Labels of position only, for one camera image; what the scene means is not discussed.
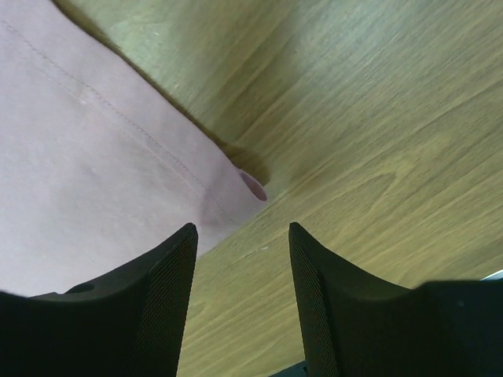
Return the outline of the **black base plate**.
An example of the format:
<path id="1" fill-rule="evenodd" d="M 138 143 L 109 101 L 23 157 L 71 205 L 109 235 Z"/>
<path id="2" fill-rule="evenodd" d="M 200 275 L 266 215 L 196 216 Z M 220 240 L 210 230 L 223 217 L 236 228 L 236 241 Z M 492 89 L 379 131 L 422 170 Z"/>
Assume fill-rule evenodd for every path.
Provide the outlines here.
<path id="1" fill-rule="evenodd" d="M 291 365 L 279 372 L 272 374 L 270 377 L 307 377 L 307 363 L 301 361 Z"/>

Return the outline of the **pink printed t shirt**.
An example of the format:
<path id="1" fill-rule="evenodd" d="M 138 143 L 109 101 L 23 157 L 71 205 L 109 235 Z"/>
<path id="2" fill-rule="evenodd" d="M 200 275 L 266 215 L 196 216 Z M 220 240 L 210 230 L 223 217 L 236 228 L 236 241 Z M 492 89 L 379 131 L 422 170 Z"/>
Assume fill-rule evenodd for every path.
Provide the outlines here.
<path id="1" fill-rule="evenodd" d="M 1 4 L 1 288 L 64 292 L 184 224 L 204 254 L 263 187 L 51 1 Z"/>

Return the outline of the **aluminium front rail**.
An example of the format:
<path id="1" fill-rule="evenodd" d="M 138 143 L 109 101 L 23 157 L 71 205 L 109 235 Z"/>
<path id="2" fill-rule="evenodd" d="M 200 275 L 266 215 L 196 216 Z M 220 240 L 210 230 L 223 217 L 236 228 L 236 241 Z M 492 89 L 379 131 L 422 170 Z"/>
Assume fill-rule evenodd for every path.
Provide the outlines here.
<path id="1" fill-rule="evenodd" d="M 482 280 L 502 280 L 503 279 L 503 269 L 491 273 L 489 276 L 482 278 Z"/>

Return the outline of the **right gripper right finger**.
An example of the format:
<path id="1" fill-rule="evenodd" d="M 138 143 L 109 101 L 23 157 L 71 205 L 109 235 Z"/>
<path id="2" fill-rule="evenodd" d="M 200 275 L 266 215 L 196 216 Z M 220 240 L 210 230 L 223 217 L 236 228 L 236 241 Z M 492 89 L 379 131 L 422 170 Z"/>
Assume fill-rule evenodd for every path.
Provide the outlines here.
<path id="1" fill-rule="evenodd" d="M 502 282 L 434 280 L 409 289 L 288 231 L 310 376 L 499 376 Z"/>

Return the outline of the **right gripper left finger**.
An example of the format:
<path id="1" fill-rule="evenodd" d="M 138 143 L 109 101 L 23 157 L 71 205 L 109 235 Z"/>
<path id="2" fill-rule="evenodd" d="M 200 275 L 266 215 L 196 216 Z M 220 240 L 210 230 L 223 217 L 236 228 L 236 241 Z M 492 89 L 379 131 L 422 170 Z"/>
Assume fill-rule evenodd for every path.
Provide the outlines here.
<path id="1" fill-rule="evenodd" d="M 2 375 L 176 375 L 197 244 L 189 223 L 63 294 L 2 293 Z"/>

